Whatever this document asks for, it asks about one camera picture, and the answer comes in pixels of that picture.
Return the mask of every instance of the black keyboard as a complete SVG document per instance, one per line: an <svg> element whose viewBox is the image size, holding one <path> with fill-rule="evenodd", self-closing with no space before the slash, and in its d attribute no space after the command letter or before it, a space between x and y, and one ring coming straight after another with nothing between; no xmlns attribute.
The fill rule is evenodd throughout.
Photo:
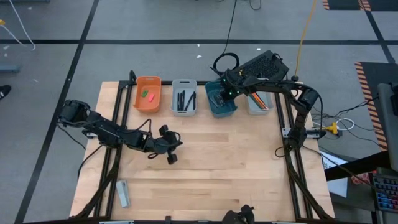
<svg viewBox="0 0 398 224"><path fill-rule="evenodd" d="M258 78L279 81L285 77L287 71L289 71L289 68L283 64L280 57L267 50L231 72L240 72L242 75L254 75Z"/></svg>
<svg viewBox="0 0 398 224"><path fill-rule="evenodd" d="M376 209L398 213L398 177L371 174L369 179L373 186L380 189L380 191L373 190Z"/></svg>

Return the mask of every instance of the teal plastic bin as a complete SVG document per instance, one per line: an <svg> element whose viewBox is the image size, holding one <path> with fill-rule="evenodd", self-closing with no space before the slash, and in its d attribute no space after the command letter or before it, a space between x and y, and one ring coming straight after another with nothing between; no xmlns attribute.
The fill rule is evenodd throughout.
<svg viewBox="0 0 398 224"><path fill-rule="evenodd" d="M211 108L211 112L213 113L213 116L215 118L224 118L227 116L231 116L238 108L233 100L226 101L224 106L218 106L218 107L216 107L210 101L209 99L210 97L213 98L215 95L218 95L220 91L223 89L219 80L208 82L205 85L205 89L207 93L207 100Z"/></svg>

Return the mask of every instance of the orange bin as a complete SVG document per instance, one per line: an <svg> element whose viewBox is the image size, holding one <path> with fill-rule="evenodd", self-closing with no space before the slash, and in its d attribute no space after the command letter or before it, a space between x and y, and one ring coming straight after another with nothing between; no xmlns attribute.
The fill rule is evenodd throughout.
<svg viewBox="0 0 398 224"><path fill-rule="evenodd" d="M160 77L138 77L136 83L137 93L134 107L142 113L158 112L158 110L160 109L160 94L162 89L162 80L160 79ZM142 97L141 95L145 90L148 90L148 94L146 94L145 97ZM150 102L149 96L151 94L153 94L155 97Z"/></svg>

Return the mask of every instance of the wooden table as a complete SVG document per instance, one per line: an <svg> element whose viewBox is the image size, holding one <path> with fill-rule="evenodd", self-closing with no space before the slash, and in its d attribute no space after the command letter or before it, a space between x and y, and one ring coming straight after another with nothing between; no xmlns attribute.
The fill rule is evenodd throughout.
<svg viewBox="0 0 398 224"><path fill-rule="evenodd" d="M96 111L105 118L112 117L117 87L118 82L102 84ZM172 87L163 86L160 111L142 114L133 107L135 94L133 87L128 128L134 129L152 118L155 138L159 136L157 130L167 124L170 130L181 134L183 145L175 151L178 162L172 166L166 155L148 160L147 154L124 146L119 179L128 182L131 207L121 208L116 193L113 220L164 220L171 215L172 220L217 221L228 210L239 211L244 204L254 206L256 221L295 220L285 161L274 155L275 149L282 146L276 108L265 116L249 116L246 99L240 96L235 99L238 109L234 115L217 119L209 109L204 86L199 86L196 115L176 117L170 110ZM124 99L122 96L119 118ZM312 126L310 117L307 124ZM308 139L304 145L318 150L316 140ZM85 156L97 147L97 139L89 140ZM71 215L80 212L97 190L104 152L105 149L97 152L83 166ZM309 191L334 216L320 156L302 149L302 160ZM298 198L304 217L299 190ZM106 192L102 214L107 200Z"/></svg>

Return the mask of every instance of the gray bin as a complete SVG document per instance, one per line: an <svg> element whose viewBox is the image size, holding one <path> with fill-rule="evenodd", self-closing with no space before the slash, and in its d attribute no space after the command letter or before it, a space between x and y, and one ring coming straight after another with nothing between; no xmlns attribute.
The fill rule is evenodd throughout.
<svg viewBox="0 0 398 224"><path fill-rule="evenodd" d="M267 114L271 109L273 109L274 105L272 104L271 94L267 92L257 92L260 96L260 99L268 106L268 109L260 109L257 104L250 98L250 96L246 97L248 113L250 115L264 115Z"/></svg>
<svg viewBox="0 0 398 224"><path fill-rule="evenodd" d="M172 88L173 88L173 97L172 97L172 106L171 109L173 111L174 116L193 116L195 115L195 112L197 110L198 106L198 92L197 92L197 82L195 80L173 80L172 82ZM182 91L185 90L185 98L184 98L184 104L185 106L188 103L189 98L191 97L193 92L197 93L197 98L195 100L195 109L193 109L193 99L191 100L191 103L189 104L188 108L186 111L178 111L177 110L177 105L178 105L178 93L181 93Z"/></svg>

